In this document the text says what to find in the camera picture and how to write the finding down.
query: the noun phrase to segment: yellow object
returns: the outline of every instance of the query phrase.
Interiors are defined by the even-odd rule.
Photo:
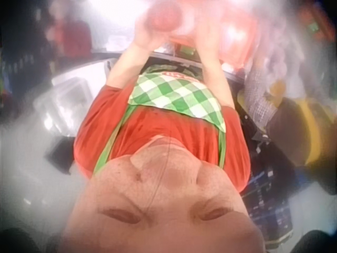
[[[309,103],[307,100],[294,100],[296,104],[301,108],[304,118],[306,120],[306,125],[309,128],[310,136],[310,153],[308,159],[306,160],[306,165],[311,163],[320,157],[321,154],[321,135],[318,124],[315,121],[315,117],[312,114]]]
[[[271,91],[275,92],[276,94],[281,94],[283,89],[282,89],[282,83],[278,83],[275,84],[273,86],[273,89],[271,89]],[[274,101],[274,99],[278,100],[278,98],[272,97],[272,99],[270,99],[270,102],[279,105],[279,103],[276,101]],[[248,114],[248,110],[245,106],[245,102],[244,102],[244,90],[239,91],[238,95],[237,95],[237,101],[239,103],[239,105],[244,109],[244,111]],[[322,106],[320,103],[318,103],[316,100],[314,99],[297,99],[297,100],[293,100],[300,108],[301,111],[303,113],[304,119],[306,121],[306,125],[308,126],[308,130],[309,130],[309,136],[310,136],[310,153],[309,156],[306,160],[306,165],[308,165],[309,163],[317,160],[320,155],[321,155],[321,151],[322,151],[322,138],[321,138],[321,130],[319,128],[319,125],[315,119],[315,116],[313,115],[311,109],[309,108],[310,104],[317,104],[319,105],[325,112],[325,114],[328,116],[329,120],[331,121],[331,123],[333,123],[335,115],[331,112],[331,110],[329,110],[328,108]]]

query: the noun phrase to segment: apron strap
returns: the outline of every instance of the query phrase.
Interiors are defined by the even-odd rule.
[[[134,110],[136,109],[136,105],[128,105],[125,114],[122,117],[122,120],[120,120],[120,122],[118,123],[118,125],[116,126],[116,128],[114,129],[114,131],[112,132],[107,144],[105,145],[105,148],[103,149],[97,163],[94,169],[94,174],[98,173],[103,166],[106,164],[106,162],[108,161],[109,155],[111,153],[111,149],[113,144],[115,143],[116,137],[122,127],[122,125],[127,121],[127,119],[130,117],[130,115],[134,112]]]
[[[219,167],[224,169],[225,166],[225,155],[226,155],[226,134],[219,131]]]

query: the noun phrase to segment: woman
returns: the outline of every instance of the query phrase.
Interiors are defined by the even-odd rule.
[[[335,195],[337,118],[331,109],[336,108],[336,104],[329,101],[322,85],[315,81],[315,76],[304,63],[297,62],[296,56],[290,61],[293,68],[289,70],[299,71],[308,95],[287,98],[283,96],[284,89],[268,94],[265,62],[270,47],[269,34],[266,33],[245,80],[247,112],[293,166],[308,168],[313,179],[329,194]],[[288,87],[296,90],[298,85],[290,83]]]
[[[219,27],[202,18],[196,29],[204,85],[180,73],[139,76],[166,40],[145,23],[76,138],[91,180],[61,252],[263,252],[239,195],[250,159],[217,58]]]

